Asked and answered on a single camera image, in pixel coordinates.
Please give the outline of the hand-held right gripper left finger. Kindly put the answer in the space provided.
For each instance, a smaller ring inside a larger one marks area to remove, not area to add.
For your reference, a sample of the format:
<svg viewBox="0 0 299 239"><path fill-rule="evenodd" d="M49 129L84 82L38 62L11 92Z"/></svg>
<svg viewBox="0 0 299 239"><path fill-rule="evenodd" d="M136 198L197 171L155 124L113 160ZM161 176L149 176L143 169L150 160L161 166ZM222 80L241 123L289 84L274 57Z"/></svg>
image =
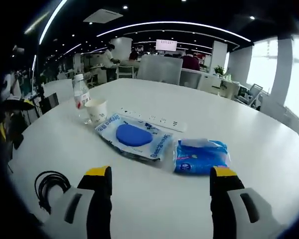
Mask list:
<svg viewBox="0 0 299 239"><path fill-rule="evenodd" d="M112 169L89 169L53 205L43 231L49 239L109 239Z"/></svg>

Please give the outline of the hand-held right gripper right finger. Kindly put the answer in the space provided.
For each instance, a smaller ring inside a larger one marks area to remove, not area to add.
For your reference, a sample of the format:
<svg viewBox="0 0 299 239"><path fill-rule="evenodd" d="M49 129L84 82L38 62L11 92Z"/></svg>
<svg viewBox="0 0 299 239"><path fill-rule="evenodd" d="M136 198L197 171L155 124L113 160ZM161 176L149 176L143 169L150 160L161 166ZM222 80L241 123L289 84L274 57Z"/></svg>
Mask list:
<svg viewBox="0 0 299 239"><path fill-rule="evenodd" d="M254 189L244 187L228 167L210 169L210 209L214 239L276 239L281 225L271 205Z"/></svg>

